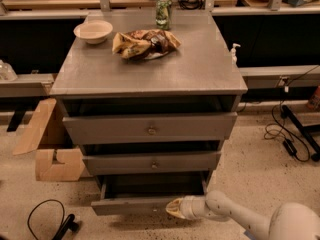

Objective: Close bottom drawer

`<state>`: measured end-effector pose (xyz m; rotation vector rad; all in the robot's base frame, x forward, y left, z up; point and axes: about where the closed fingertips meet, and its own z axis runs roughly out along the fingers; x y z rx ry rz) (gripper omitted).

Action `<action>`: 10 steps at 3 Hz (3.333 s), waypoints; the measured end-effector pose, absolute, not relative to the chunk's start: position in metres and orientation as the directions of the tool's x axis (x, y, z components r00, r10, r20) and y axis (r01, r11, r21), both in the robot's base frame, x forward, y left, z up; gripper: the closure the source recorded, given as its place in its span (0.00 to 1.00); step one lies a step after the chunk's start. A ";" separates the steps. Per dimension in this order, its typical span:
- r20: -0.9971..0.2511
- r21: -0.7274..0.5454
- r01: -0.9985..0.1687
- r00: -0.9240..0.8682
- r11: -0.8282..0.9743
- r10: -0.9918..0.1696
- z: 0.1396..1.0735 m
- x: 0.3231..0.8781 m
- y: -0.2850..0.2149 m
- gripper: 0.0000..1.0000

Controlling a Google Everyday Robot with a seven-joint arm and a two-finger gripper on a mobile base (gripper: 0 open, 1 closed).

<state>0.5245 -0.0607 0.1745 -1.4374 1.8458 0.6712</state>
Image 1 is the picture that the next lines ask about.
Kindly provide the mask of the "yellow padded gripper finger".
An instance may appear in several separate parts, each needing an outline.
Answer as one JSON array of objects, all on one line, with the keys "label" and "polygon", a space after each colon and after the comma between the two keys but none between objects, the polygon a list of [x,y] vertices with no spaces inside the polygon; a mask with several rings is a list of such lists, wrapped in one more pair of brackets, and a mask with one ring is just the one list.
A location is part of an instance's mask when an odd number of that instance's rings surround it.
[{"label": "yellow padded gripper finger", "polygon": [[174,199],[166,205],[166,212],[176,218],[183,219],[184,215],[181,213],[180,204],[182,202],[181,198]]}]

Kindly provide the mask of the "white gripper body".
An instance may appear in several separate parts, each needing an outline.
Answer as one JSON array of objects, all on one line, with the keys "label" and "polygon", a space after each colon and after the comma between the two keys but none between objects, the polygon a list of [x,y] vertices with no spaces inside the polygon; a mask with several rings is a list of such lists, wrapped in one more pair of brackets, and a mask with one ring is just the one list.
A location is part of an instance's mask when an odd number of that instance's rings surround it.
[{"label": "white gripper body", "polygon": [[180,212],[188,220],[205,218],[210,214],[204,196],[185,196],[180,203]]}]

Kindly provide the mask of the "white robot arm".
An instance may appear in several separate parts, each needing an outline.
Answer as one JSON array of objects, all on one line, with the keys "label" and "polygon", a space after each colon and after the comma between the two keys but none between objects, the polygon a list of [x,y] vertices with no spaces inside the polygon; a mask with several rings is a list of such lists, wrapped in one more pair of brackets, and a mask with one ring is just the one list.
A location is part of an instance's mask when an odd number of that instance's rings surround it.
[{"label": "white robot arm", "polygon": [[167,204],[166,212],[186,220],[232,219],[255,240],[320,239],[320,217],[309,207],[294,202],[280,205],[268,218],[235,203],[223,192],[214,190],[202,196],[176,198]]}]

